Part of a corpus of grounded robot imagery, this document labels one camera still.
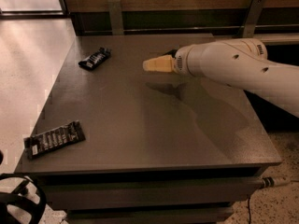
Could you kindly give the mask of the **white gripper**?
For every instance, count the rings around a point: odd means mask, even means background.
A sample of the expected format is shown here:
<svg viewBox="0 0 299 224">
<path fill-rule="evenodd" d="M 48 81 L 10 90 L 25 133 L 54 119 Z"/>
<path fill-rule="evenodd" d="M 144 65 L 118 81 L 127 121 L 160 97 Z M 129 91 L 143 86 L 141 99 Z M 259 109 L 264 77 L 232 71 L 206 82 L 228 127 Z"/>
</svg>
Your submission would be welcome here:
<svg viewBox="0 0 299 224">
<path fill-rule="evenodd" d="M 187 60 L 190 49 L 190 46 L 178 49 L 174 59 L 171 55 L 148 59 L 142 63 L 143 69 L 147 72 L 171 73 L 174 68 L 177 74 L 189 76 L 191 73 L 188 68 Z"/>
</svg>

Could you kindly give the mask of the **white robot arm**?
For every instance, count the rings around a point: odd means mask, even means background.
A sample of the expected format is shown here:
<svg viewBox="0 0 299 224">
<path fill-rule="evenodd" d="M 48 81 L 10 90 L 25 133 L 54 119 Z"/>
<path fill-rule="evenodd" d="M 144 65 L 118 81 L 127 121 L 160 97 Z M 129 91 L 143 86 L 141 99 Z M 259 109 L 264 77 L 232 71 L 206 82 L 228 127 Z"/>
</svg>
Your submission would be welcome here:
<svg viewBox="0 0 299 224">
<path fill-rule="evenodd" d="M 206 77 L 249 91 L 299 117 L 299 67 L 267 59 L 264 43 L 238 38 L 182 47 L 143 62 L 147 72 Z"/>
</svg>

